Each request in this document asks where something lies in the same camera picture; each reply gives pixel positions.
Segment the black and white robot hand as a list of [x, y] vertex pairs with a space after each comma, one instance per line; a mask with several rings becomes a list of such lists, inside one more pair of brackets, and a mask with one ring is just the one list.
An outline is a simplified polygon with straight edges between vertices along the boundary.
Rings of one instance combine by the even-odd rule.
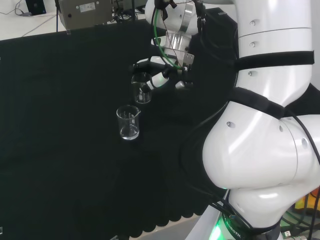
[[141, 59], [130, 67], [132, 75], [140, 78], [140, 89], [144, 92], [163, 88], [167, 84], [174, 86], [176, 90], [191, 89], [194, 83], [189, 76], [190, 70], [189, 66], [179, 69], [160, 56]]

